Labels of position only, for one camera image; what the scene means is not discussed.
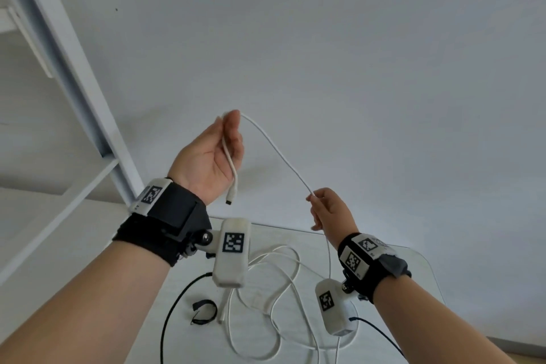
hand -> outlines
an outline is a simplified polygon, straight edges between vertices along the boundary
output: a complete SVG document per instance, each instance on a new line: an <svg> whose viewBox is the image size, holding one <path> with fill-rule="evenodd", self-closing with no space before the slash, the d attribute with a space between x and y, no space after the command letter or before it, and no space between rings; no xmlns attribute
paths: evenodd
<svg viewBox="0 0 546 364"><path fill-rule="evenodd" d="M230 111L223 119L216 118L212 125L178 153L168 177L199 196L205 204L215 201L233 181L222 148L222 135L226 136L233 165L237 170L241 167L245 147L239 133L239 122L241 112L238 110Z"/></svg>
<svg viewBox="0 0 546 364"><path fill-rule="evenodd" d="M332 246L338 247L351 233L358 233L351 211L343 200L331 189L324 188L314 191L307 201L311 202L311 214L315 219L312 230L324 230L326 238Z"/></svg>

forearm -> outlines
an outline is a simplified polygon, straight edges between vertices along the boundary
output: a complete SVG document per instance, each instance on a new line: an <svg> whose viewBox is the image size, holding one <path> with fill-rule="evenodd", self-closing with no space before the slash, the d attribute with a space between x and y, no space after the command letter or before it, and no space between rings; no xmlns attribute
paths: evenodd
<svg viewBox="0 0 546 364"><path fill-rule="evenodd" d="M411 278L383 279L373 300L409 363L514 364Z"/></svg>
<svg viewBox="0 0 546 364"><path fill-rule="evenodd" d="M124 362L169 268L113 242L0 346L0 362Z"/></svg>

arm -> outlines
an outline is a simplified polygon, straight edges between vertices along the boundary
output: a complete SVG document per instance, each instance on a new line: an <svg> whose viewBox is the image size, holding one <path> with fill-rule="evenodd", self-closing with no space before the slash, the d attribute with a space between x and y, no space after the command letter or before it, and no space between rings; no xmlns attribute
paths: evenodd
<svg viewBox="0 0 546 364"><path fill-rule="evenodd" d="M338 248L358 232L351 211L331 189L308 196L313 230ZM514 364L486 337L407 276L383 279L373 300L379 315L412 364Z"/></svg>
<svg viewBox="0 0 546 364"><path fill-rule="evenodd" d="M169 170L173 181L205 204L232 181L223 134L234 164L241 165L239 121L238 111L217 119ZM0 362L123 363L168 271L169 264L152 252L113 242L0 346Z"/></svg>

black cable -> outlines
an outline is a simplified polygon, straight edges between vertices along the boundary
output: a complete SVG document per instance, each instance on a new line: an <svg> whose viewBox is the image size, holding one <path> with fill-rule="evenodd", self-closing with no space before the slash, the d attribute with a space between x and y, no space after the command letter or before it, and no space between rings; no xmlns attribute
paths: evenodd
<svg viewBox="0 0 546 364"><path fill-rule="evenodd" d="M383 331L381 331L379 328L377 328L375 325L373 325L370 321L366 321L365 319L363 318L359 318L359 317L351 317L349 318L350 321L355 321L355 320L359 320L359 321L362 321L362 322L365 322L366 324L368 324L369 326L373 327L374 329L376 329L383 337L385 337L387 340L389 340L389 342L394 346L394 348L396 348L398 350L398 352L400 354L402 354L402 357L406 358L406 356L404 355L404 353L402 352L402 350L400 348L398 348L398 346L394 343L393 340L391 340Z"/></svg>
<svg viewBox="0 0 546 364"><path fill-rule="evenodd" d="M201 280L202 278L207 278L207 276L212 276L212 272L207 272L200 277L195 278L193 281L191 281L187 287L184 288L184 290L180 293L178 298L174 301L173 306L169 310L169 313L167 314L167 317L165 319L165 323L163 324L163 329L161 330L161 341L160 341L160 363L163 364L163 339L165 338L165 330L167 329L167 323L169 322L169 318L171 314L173 313L173 310L178 304L178 301L182 298L182 296L186 293L186 291L189 289L190 286L192 286L195 282L198 280Z"/></svg>

white table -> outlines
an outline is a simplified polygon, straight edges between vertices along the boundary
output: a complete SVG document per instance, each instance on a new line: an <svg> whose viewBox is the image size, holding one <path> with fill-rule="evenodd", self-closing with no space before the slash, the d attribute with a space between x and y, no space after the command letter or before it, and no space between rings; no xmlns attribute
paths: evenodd
<svg viewBox="0 0 546 364"><path fill-rule="evenodd" d="M213 219L212 222L215 229L220 228L220 220ZM268 251L279 244L291 245L298 251L304 264L312 266L324 276L328 275L328 252L324 236L267 226L253 226L250 244L251 258L253 255ZM433 271L425 258L408 248L397 247L396 249L399 255L408 262L413 279L443 302ZM331 255L332 277L343 280L341 265L335 257L333 249ZM278 262L285 271L293 273L295 263L283 257L275 258L274 261ZM169 308L191 280L212 271L213 265L213 259L207 260L203 253L197 253L191 258L179 262L170 271L167 281L152 306L129 354L128 363L159 362L160 334ZM304 308L310 317L311 325L316 329L315 333L318 335L319 344L335 345L337 338L328 335L324 330L315 299L315 285L319 279L311 272L302 269L296 280L296 285L302 296ZM242 295L253 306L263 308L264 305L270 304L271 298L285 283L286 279L273 267L257 266L249 272ZM224 290L215 287L211 278L201 280L188 290L169 320L164 343L165 364L180 362L231 364L244 361L229 347L225 323L219 325L215 320L204 326L190 326L190 320L195 314L192 303L201 299L212 299L220 305L223 298ZM355 304L361 317L371 321L390 335L373 305L358 301L355 301ZM301 342L312 344L293 292L289 290L283 295L275 309L275 314L276 321L283 332ZM247 310L238 299L234 299L231 317L233 339L240 351L248 355L266 355L274 348L275 333L269 320L264 318L262 314ZM334 352L331 351L327 356L326 361L322 361L325 357L323 353L321 362L333 363ZM316 362L316 353L283 341L280 353L272 362L314 363ZM340 351L339 362L396 364L406 361L378 332L361 323L355 342Z"/></svg>

